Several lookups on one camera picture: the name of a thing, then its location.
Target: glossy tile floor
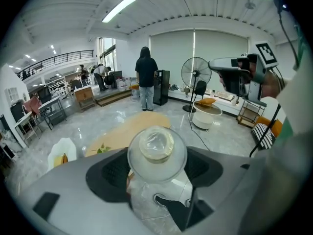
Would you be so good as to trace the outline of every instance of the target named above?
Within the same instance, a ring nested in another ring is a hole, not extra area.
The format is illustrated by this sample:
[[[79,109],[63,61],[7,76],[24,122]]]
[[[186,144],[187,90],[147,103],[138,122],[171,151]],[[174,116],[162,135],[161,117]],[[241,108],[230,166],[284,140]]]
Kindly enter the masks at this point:
[[[105,107],[96,106],[82,113],[75,99],[64,99],[62,105],[68,115],[67,121],[59,123],[52,131],[45,123],[41,123],[40,126],[44,130],[41,138],[32,140],[29,148],[13,164],[6,178],[8,189],[13,196],[19,195],[46,173],[48,154],[60,138],[71,138],[76,145],[77,156],[81,158],[86,147],[98,136],[141,111],[140,104],[131,101],[130,97]],[[200,138],[191,130],[188,113],[182,109],[183,105],[185,103],[169,100],[163,106],[155,105],[155,111],[170,119],[171,128],[181,135],[186,145],[205,148]],[[214,125],[208,131],[201,130],[193,124],[192,128],[212,151],[248,156],[255,145],[251,129],[238,125],[234,117],[225,114],[216,117]],[[146,226],[157,234],[180,233],[168,211],[153,202],[153,195],[163,193],[169,199],[185,203],[191,196],[192,186],[184,172],[171,182],[162,185],[147,184],[134,177],[129,190],[132,193],[134,212]]]

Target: black and white striped cushion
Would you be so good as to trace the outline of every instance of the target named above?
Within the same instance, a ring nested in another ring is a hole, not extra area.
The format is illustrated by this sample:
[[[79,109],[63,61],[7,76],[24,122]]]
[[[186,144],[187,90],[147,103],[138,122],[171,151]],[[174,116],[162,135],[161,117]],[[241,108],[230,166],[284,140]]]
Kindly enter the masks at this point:
[[[253,127],[252,131],[254,135],[256,136],[257,140],[259,141],[261,139],[261,136],[265,132],[267,126],[262,123],[258,123],[256,126]],[[264,139],[261,142],[261,148],[262,149],[270,149],[271,146],[274,144],[276,138],[272,131],[269,129],[267,134],[265,135]]]

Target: black railing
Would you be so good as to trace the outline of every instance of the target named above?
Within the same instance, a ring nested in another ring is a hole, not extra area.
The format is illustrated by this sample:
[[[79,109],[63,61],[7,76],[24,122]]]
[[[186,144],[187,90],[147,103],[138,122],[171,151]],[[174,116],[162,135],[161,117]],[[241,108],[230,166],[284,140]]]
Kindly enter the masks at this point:
[[[73,61],[73,60],[77,60],[77,59],[90,58],[90,57],[93,57],[92,49],[70,52],[70,53],[50,57],[23,69],[22,71],[17,73],[17,76],[23,81],[29,78],[30,76],[35,75],[43,71],[44,69],[50,68],[52,66],[69,62],[69,61]]]

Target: wooden step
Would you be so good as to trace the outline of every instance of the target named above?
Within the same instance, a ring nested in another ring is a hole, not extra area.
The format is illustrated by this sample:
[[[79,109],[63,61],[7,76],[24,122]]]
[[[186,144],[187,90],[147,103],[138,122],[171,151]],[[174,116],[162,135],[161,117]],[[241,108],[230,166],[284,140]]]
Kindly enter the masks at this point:
[[[128,94],[129,92],[131,92],[132,90],[125,90],[125,91],[122,91],[122,92],[115,92],[115,93],[112,93],[110,95],[103,95],[102,98],[99,98],[99,99],[95,99],[96,102],[100,102],[100,101],[103,101],[104,99],[108,99],[108,98],[112,98],[112,97],[115,97],[117,95],[124,95],[124,94]]]
[[[105,105],[114,103],[114,102],[116,102],[118,100],[121,100],[123,98],[129,97],[129,96],[131,96],[131,94],[132,94],[132,91],[129,90],[129,91],[126,91],[126,92],[123,92],[123,93],[119,93],[119,94],[115,94],[113,96],[106,97],[106,98],[104,98],[102,100],[97,101],[96,103],[98,105],[100,105],[101,107],[103,107]]]

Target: tube light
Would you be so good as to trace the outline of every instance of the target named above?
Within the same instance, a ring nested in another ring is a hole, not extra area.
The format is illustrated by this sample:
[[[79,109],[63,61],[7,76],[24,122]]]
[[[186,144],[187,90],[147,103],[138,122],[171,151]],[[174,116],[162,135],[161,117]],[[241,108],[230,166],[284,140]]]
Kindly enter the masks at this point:
[[[120,11],[126,8],[131,3],[135,2],[136,0],[123,0],[120,2],[113,10],[111,10],[102,20],[103,23],[108,23],[111,21],[113,17],[115,17]]]

